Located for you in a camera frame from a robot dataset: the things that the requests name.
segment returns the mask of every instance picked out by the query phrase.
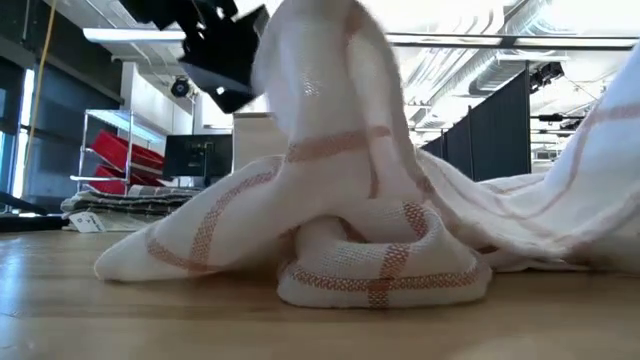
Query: ceiling duct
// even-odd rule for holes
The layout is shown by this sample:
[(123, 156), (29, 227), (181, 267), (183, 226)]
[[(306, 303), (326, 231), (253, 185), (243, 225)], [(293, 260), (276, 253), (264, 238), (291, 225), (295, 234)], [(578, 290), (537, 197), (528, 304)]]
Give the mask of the ceiling duct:
[(416, 111), (415, 114), (413, 114), (413, 116), (409, 118), (408, 122), (410, 124), (417, 124), (420, 121), (422, 121), (422, 119), (424, 119), (426, 115), (427, 115), (427, 109), (421, 107), (420, 109), (418, 109), (418, 111)]
[[(454, 23), (442, 22), (427, 31), (448, 34), (495, 34), (504, 25), (502, 6), (493, 6), (475, 16), (460, 16)], [(476, 49), (463, 48), (425, 48), (417, 56), (420, 63), (406, 77), (403, 87), (409, 104), (422, 101), (425, 87), (437, 88), (455, 75), (456, 71), (476, 52)]]
[[(551, 6), (552, 0), (529, 0), (513, 15), (500, 34), (508, 35), (558, 35), (565, 31), (551, 29), (538, 15)], [(502, 54), (520, 55), (526, 59), (527, 53), (518, 51), (501, 52)], [(459, 84), (475, 78), (470, 83), (470, 95), (486, 96), (513, 78), (524, 67), (524, 60), (499, 60), (495, 50), (478, 51), (458, 72), (451, 77), (429, 99), (428, 104), (434, 105), (442, 97), (448, 95)]]

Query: metal pipe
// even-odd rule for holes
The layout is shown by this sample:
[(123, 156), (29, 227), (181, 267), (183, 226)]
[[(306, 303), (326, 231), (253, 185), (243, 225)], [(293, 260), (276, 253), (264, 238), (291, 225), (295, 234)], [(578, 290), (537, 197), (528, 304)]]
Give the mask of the metal pipe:
[[(508, 13), (509, 19), (505, 21), (505, 24), (499, 32), (504, 33), (504, 30), (510, 26), (510, 24), (518, 24), (518, 28), (510, 29), (511, 31), (509, 33), (522, 33), (526, 28), (526, 21), (537, 15), (544, 4), (544, 1), (547, 0), (526, 0), (516, 5), (514, 9)], [(495, 53), (491, 51), (478, 51), (475, 53), (454, 76), (435, 91), (433, 96), (428, 100), (428, 103), (430, 105), (437, 103), (440, 98), (453, 91), (458, 84), (479, 76), (482, 71), (489, 67), (494, 57)]]
[[(82, 177), (82, 168), (84, 166), (84, 156), (87, 151), (87, 128), (89, 127), (89, 114), (85, 110), (84, 122), (82, 126), (82, 144), (80, 145), (80, 161), (78, 162), (78, 177)], [(78, 181), (78, 192), (82, 190), (82, 182)]]
[[(456, 24), (455, 28), (453, 29), (454, 33), (458, 32), (460, 23), (461, 21), (458, 21), (458, 23)], [(429, 51), (426, 51), (426, 50), (422, 50), (420, 52), (418, 56), (422, 57), (422, 61), (420, 62), (420, 64), (418, 64), (418, 66), (416, 66), (413, 72), (409, 75), (409, 78), (406, 81), (405, 87), (419, 86), (423, 82), (423, 79), (427, 76), (426, 73), (429, 71), (429, 69), (432, 69), (432, 67), (434, 66), (435, 59), (437, 57), (437, 55), (433, 55), (433, 56), (430, 56), (429, 59), (427, 60), (427, 55), (429, 54), (430, 54)], [(464, 52), (460, 54), (460, 56), (458, 57), (458, 60), (460, 59), (460, 57), (462, 57), (462, 55), (464, 55)]]
[(390, 39), (389, 42), (396, 47), (565, 51), (630, 51), (638, 42), (638, 37), (630, 36), (416, 34), (411, 37), (416, 39)]
[[(544, 115), (533, 115), (530, 116), (531, 119), (540, 119), (541, 117), (545, 117)], [(584, 120), (584, 116), (568, 116), (568, 115), (561, 115), (562, 120)]]
[(126, 181), (123, 178), (119, 177), (96, 177), (96, 176), (70, 176), (71, 180), (78, 181)]
[(125, 165), (125, 185), (124, 195), (127, 195), (128, 186), (131, 183), (131, 153), (133, 152), (133, 126), (134, 126), (133, 111), (129, 111), (129, 146), (127, 148), (127, 164)]
[[(441, 128), (441, 129), (414, 129), (413, 131), (416, 133), (440, 133), (445, 134), (447, 131), (451, 130), (451, 128)], [(575, 130), (546, 130), (546, 129), (532, 129), (530, 131), (531, 134), (540, 134), (540, 135), (573, 135), (575, 134)]]
[(24, 24), (22, 26), (22, 41), (27, 41), (29, 35), (29, 17), (31, 16), (31, 0), (25, 1), (26, 7), (24, 10)]

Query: computer monitor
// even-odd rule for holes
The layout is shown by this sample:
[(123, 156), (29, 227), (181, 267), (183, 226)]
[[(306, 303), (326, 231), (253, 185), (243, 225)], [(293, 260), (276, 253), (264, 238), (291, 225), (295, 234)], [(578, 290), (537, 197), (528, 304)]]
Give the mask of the computer monitor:
[(164, 177), (201, 176), (205, 186), (211, 178), (231, 172), (233, 138), (231, 134), (169, 135), (164, 152)]

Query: wooden table surface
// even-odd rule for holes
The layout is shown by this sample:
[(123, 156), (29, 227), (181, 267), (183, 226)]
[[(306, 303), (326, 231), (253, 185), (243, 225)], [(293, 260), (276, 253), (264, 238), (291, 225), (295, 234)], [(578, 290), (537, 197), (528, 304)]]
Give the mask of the wooden table surface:
[(640, 279), (498, 275), (470, 305), (311, 310), (248, 277), (103, 283), (122, 236), (0, 236), (0, 359), (640, 359)]

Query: white wall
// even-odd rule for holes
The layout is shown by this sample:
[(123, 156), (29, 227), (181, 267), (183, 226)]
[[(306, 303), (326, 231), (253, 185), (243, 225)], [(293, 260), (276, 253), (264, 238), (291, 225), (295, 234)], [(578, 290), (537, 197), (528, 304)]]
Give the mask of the white wall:
[(230, 129), (233, 127), (233, 115), (223, 113), (207, 93), (201, 92), (196, 96), (194, 106), (193, 133), (215, 133), (215, 130), (205, 129), (205, 125), (221, 129)]
[[(265, 112), (267, 112), (267, 103), (264, 96), (260, 96), (238, 110), (236, 114)], [(233, 115), (223, 113), (207, 93), (199, 93), (196, 97), (194, 114), (194, 134), (212, 134), (215, 132), (215, 130), (205, 129), (205, 125), (221, 129), (233, 128)]]
[[(120, 96), (125, 101), (123, 108), (133, 110), (168, 133), (176, 135), (192, 133), (191, 114), (144, 79), (138, 72), (136, 63), (123, 64)], [(122, 131), (119, 135), (126, 136), (126, 132)], [(147, 141), (134, 137), (134, 144), (164, 154), (164, 143), (148, 144)]]
[(237, 114), (233, 123), (233, 170), (287, 151), (287, 136), (268, 113)]

